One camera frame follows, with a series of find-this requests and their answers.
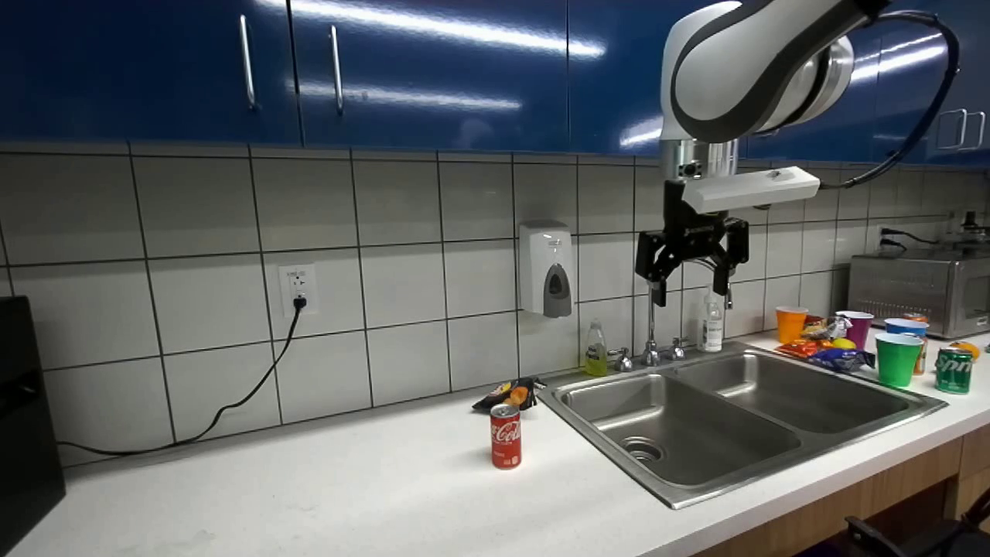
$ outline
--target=orange plastic cup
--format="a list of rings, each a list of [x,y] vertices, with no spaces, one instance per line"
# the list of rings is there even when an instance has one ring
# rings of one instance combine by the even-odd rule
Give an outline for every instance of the orange plastic cup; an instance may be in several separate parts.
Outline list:
[[[804,320],[808,316],[808,309],[805,307],[793,307],[781,305],[777,307],[777,340],[780,344],[787,344],[801,338],[801,331],[804,330]]]

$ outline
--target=sink basin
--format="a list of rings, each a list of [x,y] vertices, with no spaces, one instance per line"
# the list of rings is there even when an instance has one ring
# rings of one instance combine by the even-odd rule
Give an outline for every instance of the sink basin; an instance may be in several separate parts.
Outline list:
[[[561,400],[673,484],[704,484],[801,444],[767,419],[657,374],[571,390]]]
[[[547,406],[673,508],[945,405],[741,343],[627,374],[544,381]]]

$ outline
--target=wall outlet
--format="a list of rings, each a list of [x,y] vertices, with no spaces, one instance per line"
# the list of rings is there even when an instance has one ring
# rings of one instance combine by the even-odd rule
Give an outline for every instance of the wall outlet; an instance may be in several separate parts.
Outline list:
[[[302,315],[319,313],[320,296],[316,290],[316,266],[285,265],[278,268],[278,280],[282,291],[282,313],[291,319],[296,314],[292,300],[297,297],[306,298],[306,307]]]

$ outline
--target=tile wall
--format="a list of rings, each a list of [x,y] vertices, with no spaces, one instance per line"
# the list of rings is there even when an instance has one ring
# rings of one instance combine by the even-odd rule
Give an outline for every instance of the tile wall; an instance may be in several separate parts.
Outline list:
[[[0,146],[0,295],[30,297],[59,439],[134,449],[197,433],[257,382],[291,319],[277,269],[313,264],[273,380],[208,437],[573,368],[601,319],[638,352],[636,232],[662,227],[655,160],[149,145]],[[826,181],[853,166],[805,164]],[[844,304],[849,258],[880,226],[941,229],[986,206],[982,173],[898,169],[807,202],[749,209],[729,336],[773,307]],[[518,224],[573,234],[576,308],[518,310]],[[678,271],[661,344],[695,334],[710,275]],[[66,465],[92,460],[66,450]]]

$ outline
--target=sprite can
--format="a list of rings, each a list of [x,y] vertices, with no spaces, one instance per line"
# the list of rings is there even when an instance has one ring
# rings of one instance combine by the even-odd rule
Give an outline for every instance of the sprite can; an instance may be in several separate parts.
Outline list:
[[[955,394],[969,392],[969,378],[973,371],[973,355],[961,348],[942,348],[935,362],[935,387]]]

